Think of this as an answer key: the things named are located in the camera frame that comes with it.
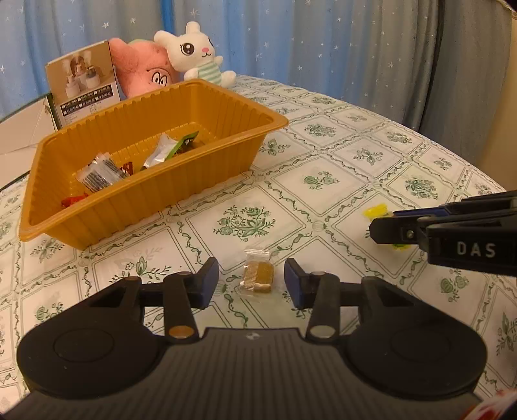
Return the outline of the clear brown candy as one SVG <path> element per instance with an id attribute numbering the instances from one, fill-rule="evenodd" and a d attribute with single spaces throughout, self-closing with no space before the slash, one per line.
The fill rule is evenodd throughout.
<path id="1" fill-rule="evenodd" d="M 240 287 L 246 292 L 270 293 L 274 281 L 271 253 L 267 250 L 247 248 L 245 271 Z"/>

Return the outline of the orange plastic tray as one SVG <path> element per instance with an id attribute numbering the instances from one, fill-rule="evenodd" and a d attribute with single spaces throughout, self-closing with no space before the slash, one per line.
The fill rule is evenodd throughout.
<path id="1" fill-rule="evenodd" d="M 32 162 L 18 237 L 48 235 L 84 249 L 183 199 L 247 171 L 283 115 L 202 79 L 140 95 L 44 138 Z M 198 131 L 194 148 L 141 170 L 160 136 Z M 97 193 L 76 175 L 98 154 L 134 173 Z M 67 197 L 88 194 L 68 208 Z"/>

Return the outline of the green floral tablecloth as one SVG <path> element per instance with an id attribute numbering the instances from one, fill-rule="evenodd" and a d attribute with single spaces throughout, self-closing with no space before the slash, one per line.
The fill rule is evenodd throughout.
<path id="1" fill-rule="evenodd" d="M 345 282 L 377 276 L 470 325 L 488 349 L 477 387 L 488 397 L 516 384 L 516 281 L 427 262 L 417 247 L 381 246 L 375 208 L 431 207 L 501 187 L 473 165 L 394 121 L 277 81 L 241 77 L 235 91 L 284 115 L 252 167 L 85 250 L 49 236 L 23 242 L 18 227 L 27 173 L 1 188 L 1 408 L 26 394 L 15 352 L 34 326 L 120 278 L 157 282 L 208 257 L 220 280 L 200 328 L 299 327 L 284 262 Z M 240 287 L 245 250 L 271 253 L 270 293 Z"/>

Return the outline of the white green snack pouch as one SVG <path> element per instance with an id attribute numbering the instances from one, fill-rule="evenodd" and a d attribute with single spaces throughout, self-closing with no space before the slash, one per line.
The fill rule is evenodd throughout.
<path id="1" fill-rule="evenodd" d="M 149 169 L 157 164 L 164 163 L 172 157 L 194 148 L 194 140 L 199 132 L 195 131 L 182 136 L 180 140 L 173 139 L 169 134 L 163 133 L 154 151 L 144 161 L 141 170 Z"/>

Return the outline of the small red candy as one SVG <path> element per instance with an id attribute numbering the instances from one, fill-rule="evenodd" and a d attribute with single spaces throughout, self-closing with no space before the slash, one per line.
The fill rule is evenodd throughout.
<path id="1" fill-rule="evenodd" d="M 120 167 L 120 171 L 123 173 L 124 177 L 129 177 L 133 174 L 133 163 L 126 162 Z"/>

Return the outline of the brown product box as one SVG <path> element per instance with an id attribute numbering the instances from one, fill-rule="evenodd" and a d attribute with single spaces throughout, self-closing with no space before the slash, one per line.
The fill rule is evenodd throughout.
<path id="1" fill-rule="evenodd" d="M 106 40 L 48 62 L 46 74 L 62 128 L 120 102 Z"/>

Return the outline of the blue star curtain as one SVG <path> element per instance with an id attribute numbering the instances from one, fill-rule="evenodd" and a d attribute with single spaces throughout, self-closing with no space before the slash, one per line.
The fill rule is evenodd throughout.
<path id="1" fill-rule="evenodd" d="M 195 20 L 227 68 L 328 94 L 448 145 L 488 131 L 508 66 L 500 1 L 4 1 L 1 111 L 47 90 L 45 64 Z"/>

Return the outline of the white bunny plush toy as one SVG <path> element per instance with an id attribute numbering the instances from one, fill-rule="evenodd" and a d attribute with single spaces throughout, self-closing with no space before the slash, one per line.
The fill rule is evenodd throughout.
<path id="1" fill-rule="evenodd" d="M 216 54 L 209 36 L 201 31 L 198 22 L 188 22 L 181 36 L 157 31 L 153 41 L 166 49 L 169 61 L 183 74 L 183 79 L 204 79 L 223 88 L 235 84 L 236 73 L 221 70 L 224 58 Z"/>

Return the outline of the pink star plush toy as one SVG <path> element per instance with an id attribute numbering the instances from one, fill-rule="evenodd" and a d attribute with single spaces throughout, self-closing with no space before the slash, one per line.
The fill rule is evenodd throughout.
<path id="1" fill-rule="evenodd" d="M 148 94 L 180 81 L 180 74 L 169 61 L 166 49 L 153 41 L 126 43 L 118 37 L 109 40 L 117 80 L 126 98 Z"/>

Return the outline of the white flat box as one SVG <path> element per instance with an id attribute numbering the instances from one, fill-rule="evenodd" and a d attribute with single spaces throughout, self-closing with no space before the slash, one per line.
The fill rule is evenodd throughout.
<path id="1" fill-rule="evenodd" d="M 52 106 L 43 94 L 1 120 L 1 188 L 31 169 L 39 142 L 59 129 Z"/>

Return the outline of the clear dark snack packet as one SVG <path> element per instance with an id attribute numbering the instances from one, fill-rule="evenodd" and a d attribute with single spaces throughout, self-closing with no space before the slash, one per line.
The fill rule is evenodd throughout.
<path id="1" fill-rule="evenodd" d="M 108 153 L 98 154 L 76 175 L 77 180 L 92 193 L 99 192 L 128 177 L 116 166 Z"/>

